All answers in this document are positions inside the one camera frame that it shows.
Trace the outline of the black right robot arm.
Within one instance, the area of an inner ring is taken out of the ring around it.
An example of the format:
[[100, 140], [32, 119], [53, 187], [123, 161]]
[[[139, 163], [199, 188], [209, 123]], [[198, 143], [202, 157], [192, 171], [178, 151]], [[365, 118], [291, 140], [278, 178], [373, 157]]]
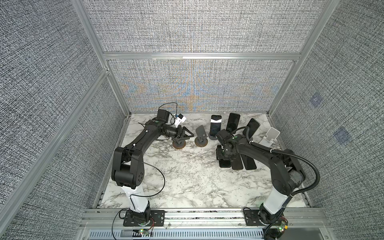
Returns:
[[236, 155], [250, 157], [270, 169], [273, 188], [270, 195], [260, 206], [259, 215], [265, 219], [278, 216], [287, 206], [306, 175], [293, 152], [277, 151], [255, 143], [243, 135], [233, 135], [226, 130], [216, 134], [222, 146], [219, 156], [225, 160]]

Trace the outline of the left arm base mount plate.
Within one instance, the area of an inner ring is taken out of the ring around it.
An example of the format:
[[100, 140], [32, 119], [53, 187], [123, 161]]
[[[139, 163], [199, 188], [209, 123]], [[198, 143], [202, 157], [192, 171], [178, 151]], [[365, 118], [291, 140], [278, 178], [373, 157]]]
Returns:
[[137, 213], [127, 210], [123, 226], [124, 227], [163, 227], [165, 221], [164, 210], [150, 210], [149, 212]]

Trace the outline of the black phone white stripe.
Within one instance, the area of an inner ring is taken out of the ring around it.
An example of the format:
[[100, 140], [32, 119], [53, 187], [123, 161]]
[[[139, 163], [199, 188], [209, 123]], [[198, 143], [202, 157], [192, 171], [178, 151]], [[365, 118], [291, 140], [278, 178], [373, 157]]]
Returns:
[[221, 130], [221, 125], [222, 125], [222, 116], [211, 115], [209, 135], [215, 136]]

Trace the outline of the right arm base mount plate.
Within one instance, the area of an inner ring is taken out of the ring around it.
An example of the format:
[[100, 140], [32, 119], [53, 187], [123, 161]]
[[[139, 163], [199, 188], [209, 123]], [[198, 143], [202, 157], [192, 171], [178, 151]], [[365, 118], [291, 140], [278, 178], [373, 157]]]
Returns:
[[250, 208], [243, 208], [242, 212], [247, 226], [268, 226], [270, 224], [277, 226], [282, 222], [286, 225], [288, 224], [288, 220], [284, 216], [283, 210], [284, 209], [281, 209], [274, 215], [271, 215], [268, 211], [260, 211], [259, 209]]

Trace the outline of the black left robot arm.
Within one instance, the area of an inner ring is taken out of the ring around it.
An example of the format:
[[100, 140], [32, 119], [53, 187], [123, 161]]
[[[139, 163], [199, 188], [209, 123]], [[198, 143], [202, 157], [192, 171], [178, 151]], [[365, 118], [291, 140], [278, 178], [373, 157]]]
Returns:
[[167, 120], [154, 118], [145, 123], [142, 132], [125, 147], [114, 150], [111, 179], [121, 187], [130, 200], [130, 210], [138, 214], [150, 210], [149, 196], [141, 186], [145, 176], [144, 154], [160, 136], [173, 141], [176, 149], [186, 146], [186, 140], [195, 135], [186, 127], [171, 126]]

